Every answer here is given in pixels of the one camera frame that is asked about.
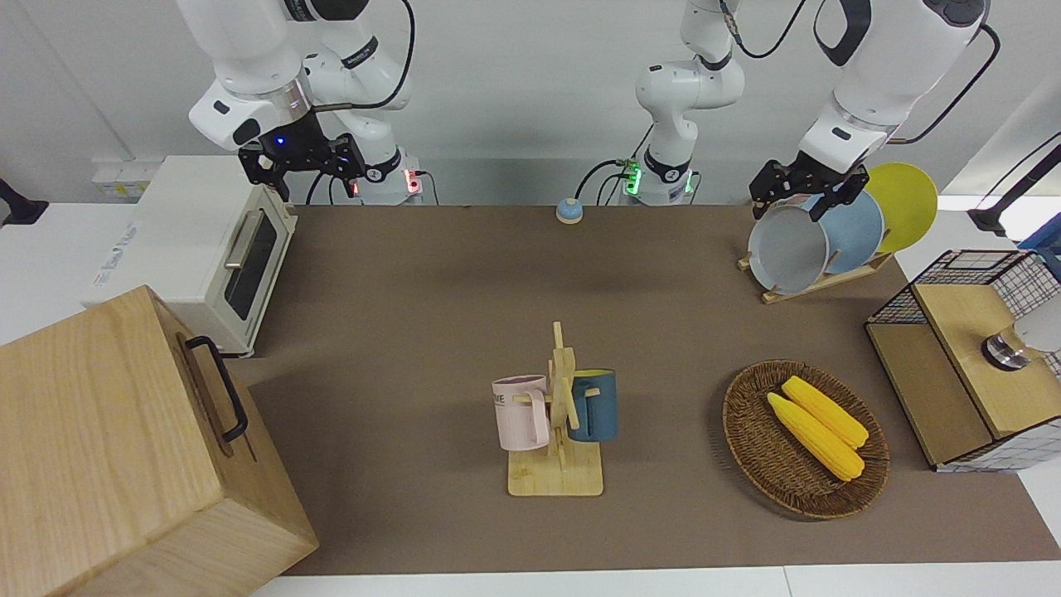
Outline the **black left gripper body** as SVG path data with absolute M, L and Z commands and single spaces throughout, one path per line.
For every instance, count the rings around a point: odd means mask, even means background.
M 781 163 L 769 160 L 768 163 Z M 822 194 L 827 187 L 836 187 L 852 173 L 854 166 L 846 172 L 837 172 L 822 165 L 819 160 L 811 158 L 807 153 L 798 152 L 792 163 L 784 165 L 784 193 L 782 199 L 788 199 L 796 194 Z

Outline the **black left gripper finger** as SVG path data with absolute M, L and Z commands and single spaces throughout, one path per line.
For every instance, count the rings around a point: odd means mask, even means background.
M 783 193 L 784 166 L 781 163 L 765 163 L 750 183 L 754 220 L 761 220 L 769 207 L 781 199 Z
M 819 222 L 828 211 L 838 206 L 849 206 L 853 204 L 865 189 L 865 185 L 870 181 L 865 166 L 854 166 L 852 173 L 836 187 L 827 187 L 825 192 L 820 194 L 818 199 L 812 205 L 808 216 L 812 222 Z

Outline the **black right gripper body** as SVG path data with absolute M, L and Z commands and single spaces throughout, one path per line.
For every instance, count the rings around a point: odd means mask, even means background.
M 321 172 L 330 175 L 330 140 L 334 138 L 329 138 L 321 131 L 318 116 L 311 112 L 292 124 L 262 133 L 250 141 L 249 148 L 263 148 L 274 163 L 288 166 L 288 172 Z

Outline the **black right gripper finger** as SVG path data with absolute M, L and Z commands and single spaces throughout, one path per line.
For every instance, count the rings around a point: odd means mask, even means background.
M 349 199 L 356 199 L 356 180 L 366 175 L 366 163 L 352 133 L 330 140 L 330 175 L 342 182 Z
M 289 201 L 288 166 L 274 163 L 263 148 L 239 148 L 239 160 L 250 185 L 269 187 L 281 201 Z

